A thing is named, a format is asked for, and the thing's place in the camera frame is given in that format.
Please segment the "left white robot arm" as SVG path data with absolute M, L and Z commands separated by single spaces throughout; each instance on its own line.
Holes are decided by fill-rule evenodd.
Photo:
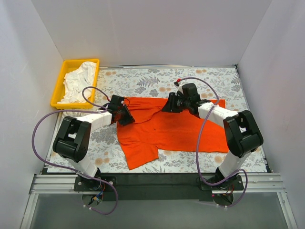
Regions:
M 135 119 L 124 103 L 124 97 L 114 95 L 104 111 L 82 117 L 67 116 L 63 119 L 53 142 L 52 149 L 66 159 L 77 171 L 86 175 L 85 185 L 89 190 L 96 191 L 101 187 L 101 178 L 96 176 L 97 166 L 93 164 L 87 151 L 91 133 L 116 122 L 128 125 Z

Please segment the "orange t shirt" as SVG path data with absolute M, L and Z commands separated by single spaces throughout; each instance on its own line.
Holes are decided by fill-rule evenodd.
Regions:
M 158 151 L 194 152 L 203 120 L 190 114 L 163 112 L 165 98 L 131 97 L 128 109 L 135 122 L 117 125 L 117 136 L 129 169 L 158 159 Z

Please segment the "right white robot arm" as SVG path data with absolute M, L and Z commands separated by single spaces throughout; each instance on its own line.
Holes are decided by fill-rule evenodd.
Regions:
M 228 153 L 216 169 L 215 176 L 201 181 L 209 186 L 228 189 L 233 184 L 233 178 L 241 171 L 241 166 L 249 155 L 264 142 L 258 125 L 249 110 L 242 112 L 222 108 L 218 103 L 201 99 L 194 83 L 174 83 L 177 91 L 170 93 L 162 111 L 180 113 L 188 110 L 190 114 L 203 119 L 204 123 L 212 123 L 222 127 L 228 147 Z

